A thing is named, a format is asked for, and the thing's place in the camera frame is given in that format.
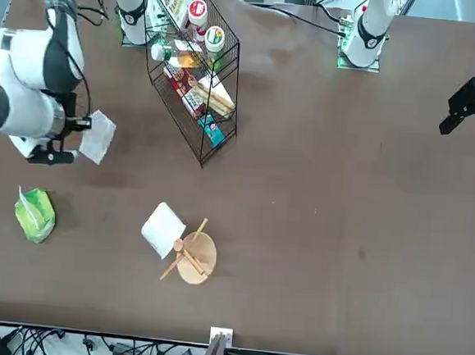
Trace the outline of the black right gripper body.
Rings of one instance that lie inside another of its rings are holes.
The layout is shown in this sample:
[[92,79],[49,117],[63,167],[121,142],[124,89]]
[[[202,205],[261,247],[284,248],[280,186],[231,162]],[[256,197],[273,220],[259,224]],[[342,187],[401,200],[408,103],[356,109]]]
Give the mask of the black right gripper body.
[[64,127],[61,132],[61,140],[64,140],[70,133],[90,130],[92,128],[91,116],[77,115],[76,109],[77,95],[74,92],[67,94],[63,98],[63,109],[65,113]]

